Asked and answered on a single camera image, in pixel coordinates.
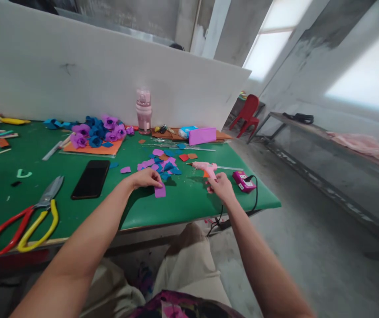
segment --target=yellow scissor handle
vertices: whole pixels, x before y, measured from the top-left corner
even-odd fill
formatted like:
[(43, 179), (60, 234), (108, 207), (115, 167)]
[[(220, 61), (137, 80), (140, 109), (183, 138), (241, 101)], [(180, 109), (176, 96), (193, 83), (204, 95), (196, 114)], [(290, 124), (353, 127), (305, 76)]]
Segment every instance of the yellow scissor handle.
[(47, 240), (48, 237), (50, 237), (50, 235), (54, 232), (58, 224), (58, 211), (56, 207), (56, 201), (54, 199), (51, 200), (51, 213), (53, 214), (53, 222), (51, 223), (48, 232), (35, 244), (27, 246), (27, 241), (29, 237), (33, 234), (33, 232), (35, 232), (36, 228), (41, 224), (41, 222), (45, 219), (45, 217), (48, 214), (48, 211), (43, 211), (20, 240), (17, 246), (17, 250), (19, 252), (29, 252), (30, 250), (33, 250), (34, 248), (40, 246), (43, 242)]

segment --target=pink water bottle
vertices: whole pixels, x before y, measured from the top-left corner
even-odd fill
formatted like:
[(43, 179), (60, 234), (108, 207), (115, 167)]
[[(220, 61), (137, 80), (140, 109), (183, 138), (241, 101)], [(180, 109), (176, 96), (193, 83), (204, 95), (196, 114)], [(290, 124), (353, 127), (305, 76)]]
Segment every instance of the pink water bottle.
[(141, 135), (151, 133), (151, 95), (150, 91), (140, 89), (136, 91), (136, 115), (138, 116), (138, 128)]

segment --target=black phone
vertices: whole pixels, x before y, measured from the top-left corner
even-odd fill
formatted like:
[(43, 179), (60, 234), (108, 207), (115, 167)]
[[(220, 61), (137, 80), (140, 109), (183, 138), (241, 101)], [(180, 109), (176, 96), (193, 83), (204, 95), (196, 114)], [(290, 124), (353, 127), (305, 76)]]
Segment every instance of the black phone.
[(91, 160), (72, 193), (72, 200), (98, 198), (109, 171), (109, 160)]

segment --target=window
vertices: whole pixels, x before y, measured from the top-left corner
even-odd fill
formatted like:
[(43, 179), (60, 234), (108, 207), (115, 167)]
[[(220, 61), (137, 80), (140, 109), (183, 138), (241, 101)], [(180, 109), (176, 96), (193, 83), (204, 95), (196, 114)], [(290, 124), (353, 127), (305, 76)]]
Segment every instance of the window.
[(379, 40), (334, 83), (325, 96), (379, 108)]
[(243, 65), (261, 82), (278, 58), (312, 0), (274, 0)]

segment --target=white board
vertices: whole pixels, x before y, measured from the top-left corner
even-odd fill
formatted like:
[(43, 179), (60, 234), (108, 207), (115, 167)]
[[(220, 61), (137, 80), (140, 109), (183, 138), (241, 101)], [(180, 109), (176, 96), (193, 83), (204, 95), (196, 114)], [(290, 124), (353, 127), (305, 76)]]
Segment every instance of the white board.
[(0, 0), (0, 112), (136, 124), (136, 90), (152, 93), (152, 124), (222, 129), (245, 70)]

